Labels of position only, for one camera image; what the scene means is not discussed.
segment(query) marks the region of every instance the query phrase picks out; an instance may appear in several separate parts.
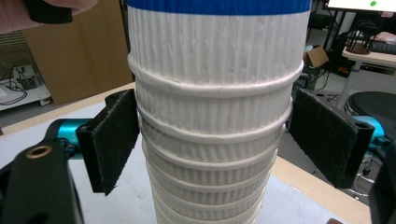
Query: monitor screen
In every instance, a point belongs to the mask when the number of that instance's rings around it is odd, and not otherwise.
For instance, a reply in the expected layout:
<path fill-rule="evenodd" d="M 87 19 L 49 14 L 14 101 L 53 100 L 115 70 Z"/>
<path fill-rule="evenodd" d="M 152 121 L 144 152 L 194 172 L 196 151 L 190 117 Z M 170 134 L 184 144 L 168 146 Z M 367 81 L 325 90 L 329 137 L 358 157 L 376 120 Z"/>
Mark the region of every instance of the monitor screen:
<path fill-rule="evenodd" d="M 327 9 L 396 12 L 396 0 L 325 0 Z"/>

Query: textured paper cup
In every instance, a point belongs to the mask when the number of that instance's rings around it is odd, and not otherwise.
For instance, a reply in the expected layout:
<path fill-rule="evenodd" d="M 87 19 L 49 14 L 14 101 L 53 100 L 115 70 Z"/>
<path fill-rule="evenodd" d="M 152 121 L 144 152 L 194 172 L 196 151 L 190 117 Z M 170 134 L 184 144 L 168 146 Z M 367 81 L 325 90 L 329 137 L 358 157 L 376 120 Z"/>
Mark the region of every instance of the textured paper cup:
<path fill-rule="evenodd" d="M 183 1 L 166 4 L 180 8 L 180 3 Z M 255 4 L 259 8 L 267 3 Z M 274 4 L 272 1 L 268 7 L 276 8 Z M 294 3 L 282 4 L 287 7 Z M 177 82 L 199 85 L 243 85 L 278 79 L 300 65 L 309 3 L 306 11 L 279 15 L 165 13 L 131 6 L 128 16 L 134 73 L 137 69 L 146 70 Z"/>
<path fill-rule="evenodd" d="M 155 164 L 146 162 L 148 173 L 155 178 L 160 185 L 171 194 L 192 203 L 201 204 L 225 204 L 239 201 L 251 195 L 254 191 L 262 188 L 270 176 L 270 167 L 262 170 L 259 174 L 231 185 L 208 186 L 196 185 L 177 179 L 165 171 L 159 169 Z"/>
<path fill-rule="evenodd" d="M 205 86 L 196 87 L 195 92 L 169 91 L 138 77 L 137 106 L 145 119 L 151 117 L 193 133 L 249 132 L 274 122 L 285 113 L 290 103 L 292 82 L 300 72 L 300 69 L 294 71 L 285 81 L 266 83 L 268 88 L 252 91 L 245 86 L 228 90 L 229 94 L 219 90 L 222 93 L 210 96 L 204 95 L 208 92 Z"/>
<path fill-rule="evenodd" d="M 268 134 L 246 142 L 227 144 L 196 143 L 162 133 L 141 119 L 141 132 L 145 139 L 151 141 L 167 152 L 193 161 L 238 161 L 259 154 L 276 139 L 281 138 L 285 127 L 266 126 Z"/>
<path fill-rule="evenodd" d="M 248 210 L 243 213 L 229 218 L 219 219 L 219 220 L 204 220 L 198 218 L 191 218 L 181 215 L 176 212 L 168 205 L 166 205 L 156 194 L 153 193 L 153 198 L 155 202 L 155 209 L 158 213 L 158 218 L 163 221 L 163 223 L 189 223 L 189 224 L 243 224 L 252 223 L 256 218 L 262 206 L 262 198 L 257 200 Z"/>
<path fill-rule="evenodd" d="M 272 166 L 276 159 L 277 140 L 260 154 L 241 161 L 202 162 L 181 159 L 143 140 L 143 151 L 152 161 L 169 175 L 199 185 L 227 185 L 244 181 Z"/>
<path fill-rule="evenodd" d="M 137 106 L 144 121 L 163 133 L 143 131 L 151 180 L 193 203 L 232 203 L 263 190 L 278 140 L 265 150 L 249 149 L 240 160 L 235 154 L 219 161 L 220 150 L 198 161 L 180 156 L 159 137 L 237 145 L 270 135 L 268 126 L 280 129 L 291 111 L 292 82 L 303 67 L 310 3 L 128 1 L 128 62 L 136 75 Z M 234 217 L 202 220 L 181 215 L 156 194 L 160 223 L 252 223 L 262 202 Z"/>
<path fill-rule="evenodd" d="M 180 199 L 167 192 L 159 183 L 157 183 L 156 179 L 153 178 L 150 180 L 153 193 L 156 194 L 156 197 L 161 198 L 166 205 L 183 216 L 203 220 L 219 220 L 237 216 L 248 210 L 258 200 L 261 200 L 265 192 L 265 183 L 263 183 L 255 192 L 239 201 L 226 204 L 208 205 L 192 203 Z"/>

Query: white paper cup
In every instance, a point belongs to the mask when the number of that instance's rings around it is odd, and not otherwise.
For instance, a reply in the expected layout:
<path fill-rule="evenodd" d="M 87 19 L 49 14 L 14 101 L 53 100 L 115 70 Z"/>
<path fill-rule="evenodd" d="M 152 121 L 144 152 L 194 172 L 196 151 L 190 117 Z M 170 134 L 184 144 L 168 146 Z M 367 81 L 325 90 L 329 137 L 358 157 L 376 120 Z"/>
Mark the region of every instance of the white paper cup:
<path fill-rule="evenodd" d="M 145 70 L 183 83 L 244 85 L 281 78 L 300 65 L 309 9 L 222 16 L 129 7 L 128 17 L 134 74 Z"/>
<path fill-rule="evenodd" d="M 144 138 L 167 152 L 193 161 L 238 161 L 259 154 L 276 139 L 281 138 L 285 127 L 268 125 L 268 134 L 246 142 L 227 144 L 197 143 L 162 133 L 141 119 L 141 132 Z"/>
<path fill-rule="evenodd" d="M 279 140 L 260 154 L 240 161 L 203 162 L 175 157 L 143 139 L 143 151 L 147 160 L 160 169 L 192 184 L 213 186 L 241 182 L 271 167 L 276 160 L 278 145 Z"/>
<path fill-rule="evenodd" d="M 192 133 L 242 133 L 258 130 L 279 119 L 290 104 L 292 82 L 298 70 L 285 80 L 249 86 L 179 89 L 154 85 L 138 77 L 136 100 L 140 114 L 149 121 L 168 124 Z"/>
<path fill-rule="evenodd" d="M 150 179 L 155 178 L 169 193 L 180 199 L 201 204 L 225 204 L 239 201 L 251 195 L 265 185 L 270 176 L 270 168 L 262 170 L 259 174 L 231 185 L 208 186 L 196 185 L 177 179 L 156 165 L 146 162 Z"/>
<path fill-rule="evenodd" d="M 244 224 L 244 223 L 252 223 L 256 218 L 262 207 L 261 198 L 255 202 L 248 210 L 245 212 L 225 219 L 220 220 L 204 220 L 191 218 L 181 215 L 176 212 L 168 205 L 166 205 L 160 198 L 156 197 L 155 193 L 153 194 L 154 198 L 154 206 L 157 212 L 157 218 L 162 221 L 162 223 L 188 223 L 188 224 Z"/>
<path fill-rule="evenodd" d="M 201 204 L 192 203 L 177 196 L 167 192 L 161 184 L 159 184 L 155 178 L 151 178 L 151 188 L 153 194 L 156 197 L 161 198 L 161 200 L 168 205 L 170 208 L 174 209 L 183 216 L 203 219 L 203 220 L 219 220 L 229 217 L 235 217 L 246 210 L 248 210 L 253 204 L 258 200 L 262 199 L 265 192 L 265 183 L 262 184 L 260 188 L 254 191 L 252 194 L 248 195 L 239 201 L 226 204 Z"/>

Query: table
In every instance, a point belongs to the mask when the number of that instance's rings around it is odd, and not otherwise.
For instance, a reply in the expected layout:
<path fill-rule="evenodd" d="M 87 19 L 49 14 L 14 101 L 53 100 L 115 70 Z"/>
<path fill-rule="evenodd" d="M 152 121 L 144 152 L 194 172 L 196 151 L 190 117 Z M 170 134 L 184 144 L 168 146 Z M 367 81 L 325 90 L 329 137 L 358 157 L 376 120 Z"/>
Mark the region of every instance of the table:
<path fill-rule="evenodd" d="M 0 137 L 0 167 L 12 161 L 19 151 L 39 142 L 54 119 L 92 118 L 105 106 L 103 99 L 107 95 L 133 87 L 134 84 L 130 84 L 6 127 L 5 135 Z M 108 197 L 92 193 L 83 161 L 70 161 L 69 165 L 86 223 L 155 223 L 140 144 L 136 144 L 118 186 Z M 326 223 L 330 217 L 344 223 L 371 222 L 365 204 L 277 158 L 257 223 Z"/>
<path fill-rule="evenodd" d="M 396 68 L 396 55 L 392 54 L 371 52 L 369 54 L 362 55 L 354 54 L 344 49 L 343 56 L 347 57 L 350 60 L 356 61 L 356 63 L 352 67 L 352 71 L 350 72 L 349 77 L 346 80 L 346 84 L 340 94 L 339 100 L 336 105 L 338 108 L 343 108 L 344 104 L 347 102 L 349 90 L 353 82 L 356 80 L 356 78 L 358 78 L 358 73 L 361 70 L 362 63 L 374 63 Z"/>

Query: black cable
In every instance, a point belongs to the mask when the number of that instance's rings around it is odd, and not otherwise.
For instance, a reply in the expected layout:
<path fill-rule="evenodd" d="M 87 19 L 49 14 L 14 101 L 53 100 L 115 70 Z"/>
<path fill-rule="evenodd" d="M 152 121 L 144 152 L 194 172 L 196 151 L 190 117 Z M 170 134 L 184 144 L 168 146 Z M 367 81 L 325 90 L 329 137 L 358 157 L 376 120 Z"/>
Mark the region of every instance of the black cable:
<path fill-rule="evenodd" d="M 327 81 L 329 80 L 329 76 L 330 76 L 330 69 L 329 69 L 329 71 L 327 71 L 327 76 L 326 76 L 326 79 L 325 79 L 325 81 L 324 81 L 324 83 L 323 83 L 323 87 L 320 88 L 320 89 L 318 89 L 317 91 L 323 91 L 324 88 L 326 88 L 326 86 L 327 86 Z"/>
<path fill-rule="evenodd" d="M 6 102 L 2 102 L 2 103 L 0 103 L 0 105 L 13 105 L 13 104 L 16 104 L 17 102 L 23 100 L 27 96 L 27 91 L 22 89 L 22 88 L 20 88 L 15 81 L 11 80 L 11 75 L 12 75 L 12 72 L 14 71 L 14 69 L 16 69 L 18 71 L 18 73 L 20 75 L 20 79 L 21 79 L 21 76 L 24 76 L 23 72 L 19 71 L 19 69 L 18 69 L 18 67 L 16 65 L 13 65 L 10 69 L 8 69 L 4 73 L 4 75 L 0 79 L 0 81 L 5 80 L 5 77 L 6 77 L 7 73 L 8 73 L 8 82 L 0 83 L 0 85 L 6 87 L 7 89 L 9 89 L 11 91 L 22 92 L 22 96 L 17 97 L 16 99 L 12 99 L 12 100 L 9 100 L 9 101 L 6 101 Z"/>

